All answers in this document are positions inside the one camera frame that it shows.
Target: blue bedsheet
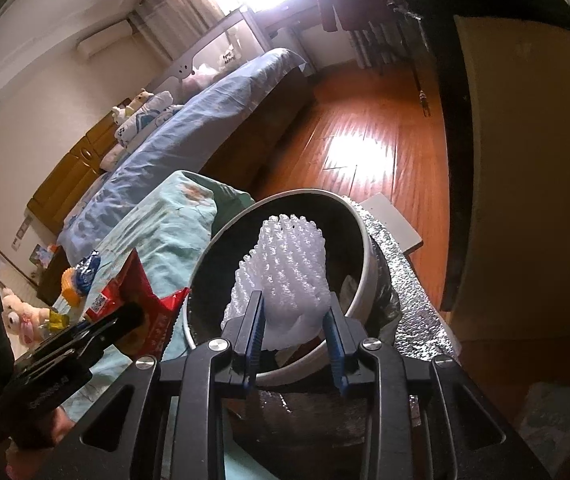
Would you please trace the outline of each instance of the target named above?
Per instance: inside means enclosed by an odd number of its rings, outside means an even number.
[[[223,141],[292,69],[304,64],[276,48],[192,98],[116,168],[64,230],[58,243],[74,265],[87,256],[156,186],[176,170],[198,172]]]

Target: pillow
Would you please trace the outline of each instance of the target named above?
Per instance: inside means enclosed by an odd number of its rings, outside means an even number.
[[[143,141],[158,129],[158,126],[160,126],[163,123],[166,123],[169,119],[174,117],[182,109],[183,105],[172,105],[170,107],[167,107],[165,111],[161,112],[161,114],[158,117],[156,117],[156,119],[154,119],[151,123],[149,123],[138,134],[136,134],[136,136],[133,139],[131,139],[127,143],[127,148],[126,148],[127,153],[134,153],[137,147],[143,144]]]
[[[156,94],[116,129],[114,137],[116,137],[121,146],[127,148],[127,143],[136,137],[149,123],[153,122],[165,108],[171,106],[173,102],[174,98],[168,91]]]
[[[100,168],[105,171],[114,171],[119,160],[123,157],[125,148],[120,144],[116,144],[100,162]]]

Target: wooden floor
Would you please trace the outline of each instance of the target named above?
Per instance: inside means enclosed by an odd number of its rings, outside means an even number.
[[[357,202],[382,192],[423,238],[411,260],[438,308],[448,250],[447,153],[436,76],[419,74],[429,118],[407,65],[385,67],[383,75],[355,64],[332,68],[249,191],[260,200],[316,187]]]
[[[521,408],[534,383],[570,386],[570,336],[463,341],[460,362],[489,400],[518,427]]]

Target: pink stuffed toy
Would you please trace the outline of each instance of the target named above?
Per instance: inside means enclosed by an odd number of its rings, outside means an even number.
[[[28,348],[47,338],[52,329],[62,329],[69,324],[67,316],[24,303],[10,288],[2,290],[2,320],[7,332],[18,335],[21,344]]]

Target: foam fruit net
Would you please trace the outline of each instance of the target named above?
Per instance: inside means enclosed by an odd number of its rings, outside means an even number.
[[[265,297],[264,350],[300,345],[318,335],[330,296],[325,239],[314,222],[294,215],[263,222],[258,243],[236,270],[221,328],[245,313],[253,290]]]

